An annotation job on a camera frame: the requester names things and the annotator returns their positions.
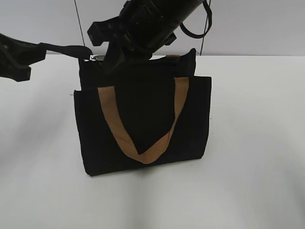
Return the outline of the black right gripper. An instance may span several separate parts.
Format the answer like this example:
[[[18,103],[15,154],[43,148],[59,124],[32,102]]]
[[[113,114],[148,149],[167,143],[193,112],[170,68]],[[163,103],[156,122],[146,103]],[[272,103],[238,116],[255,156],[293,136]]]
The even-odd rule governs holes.
[[[152,57],[152,50],[146,44],[152,20],[151,10],[136,9],[134,12],[122,11],[117,17],[92,23],[87,34],[93,46],[109,43],[102,61],[105,75],[111,74],[128,60],[148,60]]]

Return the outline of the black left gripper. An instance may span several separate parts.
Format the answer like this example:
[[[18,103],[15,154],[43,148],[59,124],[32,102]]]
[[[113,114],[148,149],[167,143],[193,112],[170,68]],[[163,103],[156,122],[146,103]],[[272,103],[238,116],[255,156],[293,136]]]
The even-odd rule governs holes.
[[[46,49],[34,44],[0,35],[0,76],[16,82],[28,81],[31,77],[31,64],[43,61]]]

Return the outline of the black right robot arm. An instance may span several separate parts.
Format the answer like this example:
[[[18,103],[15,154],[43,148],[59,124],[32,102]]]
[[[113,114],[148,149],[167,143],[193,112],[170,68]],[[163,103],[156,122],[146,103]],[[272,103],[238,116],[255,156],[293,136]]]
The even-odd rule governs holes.
[[[125,62],[150,59],[176,40],[177,28],[191,38],[203,38],[206,33],[192,33],[183,24],[200,5],[207,13],[210,28],[212,11],[205,0],[128,0],[117,17],[93,22],[87,31],[92,45],[109,44],[102,61],[104,73],[111,73]]]

